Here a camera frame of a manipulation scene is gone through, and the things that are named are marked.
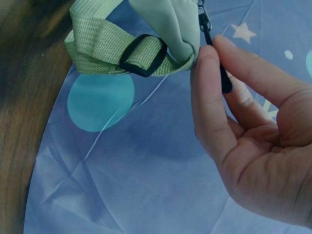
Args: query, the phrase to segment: wooden table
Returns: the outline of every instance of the wooden table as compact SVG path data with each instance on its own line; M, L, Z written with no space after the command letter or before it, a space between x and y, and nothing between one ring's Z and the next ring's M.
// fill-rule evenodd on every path
M0 0L0 234L20 234L42 134L71 61L73 0Z

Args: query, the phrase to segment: star print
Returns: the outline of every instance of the star print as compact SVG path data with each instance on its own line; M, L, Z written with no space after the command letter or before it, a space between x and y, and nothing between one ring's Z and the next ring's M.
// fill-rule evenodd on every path
M247 23L243 23L240 26L232 24L232 27L235 29L233 38L242 38L250 44L250 38L256 36L256 33L248 29Z

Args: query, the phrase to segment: black zipper pull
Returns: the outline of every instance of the black zipper pull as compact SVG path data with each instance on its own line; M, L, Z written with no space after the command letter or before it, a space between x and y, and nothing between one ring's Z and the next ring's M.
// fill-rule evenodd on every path
M208 13L204 7L205 1L201 0L201 4L198 5L199 10L203 9L203 13L199 14L199 27L200 30L205 35L205 40L207 45L213 46L213 41L210 36L210 31L212 29L212 24L209 19ZM220 72L221 72L221 84L222 84L222 93L228 94L232 91L233 85L229 79L228 74L226 73L224 67L220 64Z

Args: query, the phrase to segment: fingernail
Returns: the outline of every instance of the fingernail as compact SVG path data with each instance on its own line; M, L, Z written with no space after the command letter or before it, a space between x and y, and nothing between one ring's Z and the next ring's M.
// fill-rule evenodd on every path
M223 43L223 44L226 44L226 45L228 45L228 46L235 46L235 44L231 41L231 40L229 40L228 38L226 38L225 36L223 36L223 35L217 35L216 37L215 37L218 41L220 41L221 43Z

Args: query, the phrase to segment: black plastic buckle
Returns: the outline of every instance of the black plastic buckle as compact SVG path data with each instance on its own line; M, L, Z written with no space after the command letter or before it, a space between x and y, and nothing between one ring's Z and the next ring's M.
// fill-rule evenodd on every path
M166 57L167 48L168 48L166 43L161 38L158 38L162 44L161 49L159 50L159 52L157 53L156 57L154 58L154 60L151 64L151 66L147 70L144 70L143 68L140 68L139 66L136 66L136 65L133 65L130 63L126 63L129 56L136 49L136 47L141 43L141 41L144 38L149 37L149 36L154 37L153 35L142 34L130 43L130 45L125 49L125 51L123 52L123 54L121 55L121 58L119 60L119 67L121 69L123 69L127 72L130 72L130 73L137 74L137 75L142 76L142 77L149 77L151 74L153 74L158 69L158 67L162 64L162 62L164 61L164 59Z

